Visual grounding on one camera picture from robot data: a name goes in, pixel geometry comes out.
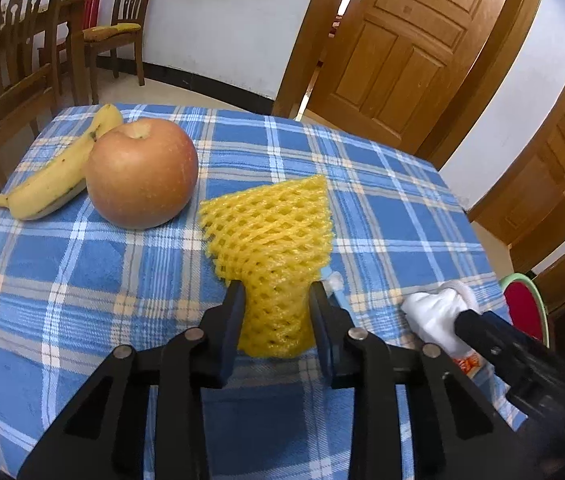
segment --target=screw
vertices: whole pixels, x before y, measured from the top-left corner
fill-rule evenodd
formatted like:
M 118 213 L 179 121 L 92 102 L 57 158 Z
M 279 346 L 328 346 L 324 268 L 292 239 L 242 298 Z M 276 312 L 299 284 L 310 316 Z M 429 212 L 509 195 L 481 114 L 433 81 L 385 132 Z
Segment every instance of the screw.
M 118 345 L 114 348 L 114 357 L 116 359 L 126 359 L 131 355 L 131 347 L 129 345 Z
M 204 337 L 204 332 L 201 328 L 195 326 L 194 328 L 190 328 L 187 332 L 184 333 L 184 338 L 188 341 L 198 341 Z
M 367 338 L 367 336 L 369 335 L 369 332 L 367 332 L 367 330 L 360 328 L 358 326 L 354 326 L 353 328 L 350 328 L 347 331 L 347 335 L 356 340 L 356 341 L 362 341 L 364 339 Z
M 441 354 L 441 348 L 434 343 L 426 343 L 423 346 L 423 354 L 432 359 L 436 359 Z

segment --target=table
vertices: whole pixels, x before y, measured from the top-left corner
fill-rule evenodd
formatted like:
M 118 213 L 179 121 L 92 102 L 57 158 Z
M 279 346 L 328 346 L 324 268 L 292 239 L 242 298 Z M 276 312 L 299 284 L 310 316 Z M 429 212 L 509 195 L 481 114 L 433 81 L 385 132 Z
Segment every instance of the table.
M 74 104 L 77 105 L 86 105 L 89 102 L 86 87 L 85 39 L 82 32 L 84 9 L 85 0 L 61 0 L 58 12 L 58 24 L 67 23 L 69 27 L 67 43 L 70 43 L 71 51 L 71 92 Z M 47 7 L 40 5 L 36 15 L 36 33 L 45 30 L 49 16 Z
M 359 323 L 388 343 L 416 342 L 399 313 L 403 297 L 452 278 L 472 288 L 481 308 L 505 314 L 480 243 L 429 163 L 281 118 L 119 107 L 126 121 L 179 123 L 198 149 L 198 185 L 177 219 L 144 232 L 107 223 L 85 194 L 40 221 L 15 221 L 0 210 L 0 467 L 12 475 L 115 346 L 165 344 L 220 303 L 225 288 L 204 255 L 196 223 L 197 204 L 206 198 L 325 174 L 335 224 L 331 267 L 345 277 Z M 80 135 L 97 109 L 68 108 L 54 118 L 9 185 Z M 483 369 L 478 382 L 510 424 L 521 422 L 492 370 Z M 352 399 L 351 390 L 324 386 L 313 350 L 294 360 L 239 356 L 227 387 L 204 393 L 213 478 L 346 478 Z M 152 434 L 155 397 L 149 413 Z M 409 425 L 401 429 L 409 477 Z M 146 464 L 152 470 L 150 449 Z

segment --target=baseboard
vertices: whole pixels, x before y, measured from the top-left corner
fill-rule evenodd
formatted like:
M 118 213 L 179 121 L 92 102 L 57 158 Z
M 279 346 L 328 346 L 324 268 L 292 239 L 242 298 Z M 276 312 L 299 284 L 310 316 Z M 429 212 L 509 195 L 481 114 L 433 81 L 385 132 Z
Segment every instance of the baseboard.
M 96 59 L 96 66 L 107 70 L 112 69 L 111 63 L 109 56 L 98 56 Z M 272 113 L 274 101 L 249 90 L 168 66 L 144 62 L 143 68 L 145 77 L 148 79 L 198 92 L 198 94 L 212 97 L 255 114 L 270 115 Z M 136 62 L 133 59 L 118 58 L 118 70 L 135 75 Z

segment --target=floor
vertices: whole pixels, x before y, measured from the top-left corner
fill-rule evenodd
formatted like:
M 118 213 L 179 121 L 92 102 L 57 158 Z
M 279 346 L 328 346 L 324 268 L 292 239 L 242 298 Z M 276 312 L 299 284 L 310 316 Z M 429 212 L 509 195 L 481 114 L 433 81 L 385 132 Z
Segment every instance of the floor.
M 145 79 L 145 86 L 142 87 L 138 86 L 138 80 L 133 75 L 121 73 L 120 78 L 115 80 L 112 72 L 102 69 L 98 69 L 98 89 L 101 103 L 179 104 L 239 110 L 239 108 L 222 101 L 151 79 Z M 71 98 L 67 92 L 63 95 L 63 99 L 64 106 L 72 105 Z M 50 117 L 41 117 L 39 121 L 40 127 L 42 128 L 49 120 Z M 301 121 L 307 124 L 325 124 L 326 126 L 334 127 L 310 110 L 305 111 Z M 31 131 L 25 129 L 1 148 L 0 161 L 5 171 L 10 173 L 16 167 L 32 140 Z M 513 272 L 509 250 L 506 245 L 480 225 L 475 224 L 475 222 L 473 227 L 487 252 L 487 257 L 496 276 L 502 278 Z

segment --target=yellow cushion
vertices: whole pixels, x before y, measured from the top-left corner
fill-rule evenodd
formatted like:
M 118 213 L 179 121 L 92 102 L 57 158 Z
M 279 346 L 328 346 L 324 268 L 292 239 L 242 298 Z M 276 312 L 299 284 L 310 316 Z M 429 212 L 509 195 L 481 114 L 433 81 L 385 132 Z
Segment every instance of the yellow cushion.
M 83 30 L 85 41 L 102 41 L 117 34 L 140 30 L 138 23 L 117 23 L 116 25 L 98 25 L 97 27 Z
M 201 202 L 199 215 L 216 275 L 245 285 L 238 348 L 280 358 L 311 348 L 309 285 L 329 263 L 333 238 L 325 177 L 223 195 Z

